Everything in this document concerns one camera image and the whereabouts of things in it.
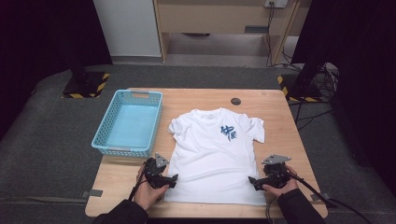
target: wall outlet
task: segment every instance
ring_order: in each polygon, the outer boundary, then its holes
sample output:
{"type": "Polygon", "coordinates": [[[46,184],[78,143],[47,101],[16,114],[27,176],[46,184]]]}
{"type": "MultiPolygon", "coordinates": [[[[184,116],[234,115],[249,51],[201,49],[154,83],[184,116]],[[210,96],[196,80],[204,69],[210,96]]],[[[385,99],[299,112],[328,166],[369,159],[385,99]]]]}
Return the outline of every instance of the wall outlet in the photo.
{"type": "Polygon", "coordinates": [[[288,4],[288,0],[265,0],[264,6],[271,7],[270,3],[273,3],[274,7],[280,8],[286,7],[286,5],[288,4]]]}

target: black curtain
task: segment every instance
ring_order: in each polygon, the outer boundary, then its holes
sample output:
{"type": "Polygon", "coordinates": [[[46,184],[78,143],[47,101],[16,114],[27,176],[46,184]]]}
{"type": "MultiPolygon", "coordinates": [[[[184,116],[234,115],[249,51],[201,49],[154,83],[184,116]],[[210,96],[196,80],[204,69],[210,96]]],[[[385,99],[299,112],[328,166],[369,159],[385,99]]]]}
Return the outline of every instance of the black curtain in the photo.
{"type": "Polygon", "coordinates": [[[323,63],[337,66],[340,126],[358,159],[396,195],[395,22],[390,0],[313,0],[292,62],[305,63],[300,81],[312,80],[323,63]]]}
{"type": "Polygon", "coordinates": [[[67,69],[112,64],[92,0],[1,2],[0,139],[39,80],[67,69]]]}

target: black sleeve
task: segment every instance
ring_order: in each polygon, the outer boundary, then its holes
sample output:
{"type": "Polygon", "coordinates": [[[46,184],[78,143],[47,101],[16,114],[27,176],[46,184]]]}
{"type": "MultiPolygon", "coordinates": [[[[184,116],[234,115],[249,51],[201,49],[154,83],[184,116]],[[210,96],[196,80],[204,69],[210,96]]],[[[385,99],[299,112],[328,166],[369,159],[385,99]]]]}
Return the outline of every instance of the black sleeve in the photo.
{"type": "Polygon", "coordinates": [[[280,195],[277,201],[283,216],[289,224],[326,223],[299,189],[280,195]]]}
{"type": "Polygon", "coordinates": [[[148,217],[148,213],[137,203],[123,200],[108,214],[97,217],[92,224],[144,224],[148,217]]]}

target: hand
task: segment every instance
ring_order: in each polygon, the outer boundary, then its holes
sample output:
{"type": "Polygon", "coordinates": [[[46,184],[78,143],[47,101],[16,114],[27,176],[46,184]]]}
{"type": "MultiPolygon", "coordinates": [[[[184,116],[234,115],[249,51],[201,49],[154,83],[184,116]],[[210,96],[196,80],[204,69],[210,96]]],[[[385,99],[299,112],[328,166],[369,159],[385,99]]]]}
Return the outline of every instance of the hand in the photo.
{"type": "MultiPolygon", "coordinates": [[[[143,172],[144,164],[140,167],[139,172],[136,176],[136,181],[139,180],[139,176],[143,172]]],[[[165,185],[160,189],[154,189],[151,185],[146,181],[146,177],[143,175],[142,184],[140,184],[137,189],[136,194],[134,195],[134,202],[139,204],[146,211],[157,201],[157,199],[161,198],[166,190],[169,188],[169,185],[165,185]]]]}
{"type": "MultiPolygon", "coordinates": [[[[288,165],[286,165],[286,168],[288,169],[288,171],[294,175],[297,175],[297,173],[293,170],[293,168],[289,167],[288,165]]],[[[285,187],[283,187],[282,189],[276,189],[272,186],[269,185],[262,185],[262,187],[266,190],[269,191],[273,194],[275,194],[276,197],[279,197],[281,194],[287,193],[293,189],[297,189],[298,185],[297,185],[297,180],[294,178],[291,178],[288,183],[286,184],[285,187]]]]}

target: gray floor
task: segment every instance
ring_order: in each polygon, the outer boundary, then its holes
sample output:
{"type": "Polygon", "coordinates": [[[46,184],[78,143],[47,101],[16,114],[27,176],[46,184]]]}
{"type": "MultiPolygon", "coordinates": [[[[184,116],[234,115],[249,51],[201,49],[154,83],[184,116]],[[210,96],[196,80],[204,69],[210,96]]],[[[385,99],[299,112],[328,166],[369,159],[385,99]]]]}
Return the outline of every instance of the gray floor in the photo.
{"type": "MultiPolygon", "coordinates": [[[[287,54],[292,55],[295,41],[291,38],[287,42],[287,54]]],[[[128,87],[277,89],[276,76],[292,71],[283,66],[265,68],[266,59],[266,47],[259,35],[179,34],[173,35],[165,63],[156,58],[130,57],[114,58],[113,66],[90,67],[89,70],[111,74],[97,99],[60,98],[57,94],[70,78],[68,71],[44,79],[1,142],[0,197],[79,199],[82,190],[90,189],[101,160],[100,153],[91,148],[91,140],[114,90],[128,87]],[[229,81],[221,82],[224,77],[229,81]]],[[[304,104],[300,118],[330,109],[328,104],[304,104]]],[[[291,105],[290,110],[296,116],[298,105],[291,105]]],[[[300,120],[297,126],[303,127],[305,122],[300,120]]],[[[395,223],[395,197],[374,169],[360,167],[352,158],[332,113],[314,119],[300,130],[300,136],[323,192],[354,207],[373,223],[395,223]]],[[[92,222],[84,209],[84,203],[2,202],[0,223],[92,222]]],[[[364,223],[343,207],[330,210],[326,221],[364,223]]]]}

